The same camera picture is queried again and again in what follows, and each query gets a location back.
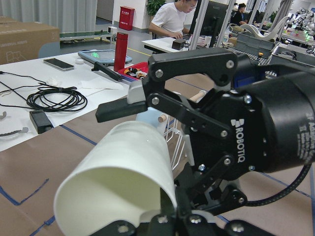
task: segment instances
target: metal screw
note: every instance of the metal screw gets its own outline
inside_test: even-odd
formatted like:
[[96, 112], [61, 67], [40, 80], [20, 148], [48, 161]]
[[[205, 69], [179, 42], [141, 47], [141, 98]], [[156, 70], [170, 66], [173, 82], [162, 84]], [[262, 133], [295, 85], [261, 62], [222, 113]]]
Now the metal screw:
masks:
[[231, 225], [231, 228], [234, 232], [243, 232], [244, 231], [244, 227], [241, 224], [233, 224]]
[[167, 223], [168, 222], [168, 219], [167, 219], [167, 216], [166, 215], [163, 215], [163, 216], [159, 216], [157, 218], [157, 221], [160, 223], [160, 224], [164, 224], [164, 223]]
[[129, 231], [129, 228], [127, 225], [120, 225], [118, 226], [118, 232], [119, 233], [126, 233]]
[[204, 171], [206, 169], [206, 166], [204, 164], [201, 164], [199, 167], [198, 167], [198, 170], [200, 171]]
[[226, 63], [226, 68], [232, 69], [234, 67], [234, 61], [228, 60]]
[[246, 104], [251, 104], [251, 102], [252, 102], [252, 97], [250, 96], [250, 95], [245, 95], [244, 96], [244, 102], [246, 103]]
[[201, 218], [199, 215], [191, 215], [189, 217], [189, 221], [194, 223], [194, 224], [199, 224], [201, 222]]
[[222, 132], [221, 132], [221, 137], [224, 138], [224, 137], [226, 137], [226, 136], [227, 136], [227, 131], [226, 131], [226, 130], [222, 131]]
[[163, 71], [161, 70], [161, 69], [158, 69], [157, 71], [156, 71], [156, 77], [157, 78], [161, 78], [163, 76]]
[[152, 98], [152, 104], [153, 105], [157, 105], [158, 103], [159, 103], [159, 98], [158, 97]]
[[228, 166], [229, 164], [231, 164], [231, 160], [229, 158], [225, 159], [224, 164]]
[[249, 171], [254, 171], [255, 170], [255, 166], [248, 166]]
[[245, 201], [244, 198], [239, 198], [239, 199], [238, 199], [238, 203], [243, 203], [244, 201]]

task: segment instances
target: smartphone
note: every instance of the smartphone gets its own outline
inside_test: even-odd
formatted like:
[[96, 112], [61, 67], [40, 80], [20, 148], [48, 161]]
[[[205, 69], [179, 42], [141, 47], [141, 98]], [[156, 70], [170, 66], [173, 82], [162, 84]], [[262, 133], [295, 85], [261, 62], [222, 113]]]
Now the smartphone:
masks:
[[74, 65], [70, 65], [56, 58], [44, 59], [44, 63], [62, 71], [68, 71], [68, 70], [74, 69]]

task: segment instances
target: red cylinder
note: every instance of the red cylinder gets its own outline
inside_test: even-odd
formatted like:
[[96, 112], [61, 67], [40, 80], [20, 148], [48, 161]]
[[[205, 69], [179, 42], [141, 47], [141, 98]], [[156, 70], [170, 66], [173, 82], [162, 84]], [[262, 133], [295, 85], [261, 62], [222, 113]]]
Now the red cylinder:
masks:
[[114, 71], [116, 72], [125, 67], [127, 43], [128, 43], [128, 34], [117, 33], [115, 60], [114, 60]]

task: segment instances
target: white t-shirt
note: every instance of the white t-shirt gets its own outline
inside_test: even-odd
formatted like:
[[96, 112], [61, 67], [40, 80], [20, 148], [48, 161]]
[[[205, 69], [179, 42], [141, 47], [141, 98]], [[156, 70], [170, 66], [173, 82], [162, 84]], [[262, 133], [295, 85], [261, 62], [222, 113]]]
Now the white t-shirt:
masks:
[[186, 13], [177, 10], [174, 2], [164, 4], [156, 13], [152, 23], [171, 32], [180, 32], [184, 28]]

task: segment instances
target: office desk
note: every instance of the office desk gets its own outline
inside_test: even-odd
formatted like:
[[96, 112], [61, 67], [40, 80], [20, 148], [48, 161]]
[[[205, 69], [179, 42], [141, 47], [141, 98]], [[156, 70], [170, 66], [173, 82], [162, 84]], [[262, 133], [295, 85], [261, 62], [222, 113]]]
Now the office desk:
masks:
[[298, 31], [298, 33], [296, 34], [295, 29], [288, 28], [286, 33], [282, 33], [282, 37], [286, 38], [286, 39], [291, 39], [291, 40], [296, 41], [300, 44], [306, 44], [309, 46], [315, 45], [314, 40], [311, 40], [311, 39], [307, 40], [306, 39], [303, 31]]
[[[78, 112], [57, 112], [46, 113], [47, 117], [53, 124], [58, 126], [73, 118], [81, 116], [97, 108], [99, 103], [113, 101], [127, 95], [129, 86], [124, 83], [118, 83], [110, 79], [103, 72], [92, 72], [92, 64], [75, 64], [75, 60], [78, 57], [77, 53], [60, 55], [56, 58], [63, 60], [69, 64], [74, 65], [74, 70], [59, 71], [51, 66], [43, 63], [43, 59], [35, 59], [29, 61], [22, 61], [17, 63], [0, 65], [0, 70], [4, 72], [10, 72], [19, 75], [29, 75], [36, 79], [54, 83], [57, 87], [72, 87], [78, 88], [78, 91], [86, 96], [88, 100], [87, 106]], [[0, 75], [0, 79], [3, 83], [7, 84], [11, 88], [17, 88], [19, 86], [38, 85], [37, 81], [30, 78], [21, 78], [13, 75], [3, 74]], [[108, 88], [114, 89], [92, 89], [95, 84], [91, 84], [91, 88], [83, 88], [83, 83], [107, 83]], [[0, 85], [0, 90], [7, 89], [5, 86]], [[36, 88], [23, 88], [17, 90], [24, 98], [31, 93], [37, 92]], [[0, 103], [6, 105], [24, 106], [27, 107], [26, 102], [17, 96], [15, 93], [9, 95], [2, 95], [0, 97]], [[27, 127], [29, 131], [27, 133], [18, 133], [11, 136], [0, 137], [0, 151], [19, 144], [27, 139], [35, 137], [37, 132], [30, 120], [29, 111], [32, 109], [3, 107], [0, 106], [0, 114], [4, 111], [7, 112], [7, 117], [0, 120], [0, 133], [8, 133], [14, 130], [20, 130], [22, 127]]]
[[[144, 48], [152, 50], [157, 53], [175, 53], [179, 52], [179, 50], [172, 49], [172, 44], [174, 38], [157, 38], [157, 39], [151, 39], [151, 40], [145, 40], [142, 41], [144, 44]], [[188, 48], [183, 48], [180, 51], [186, 51]]]

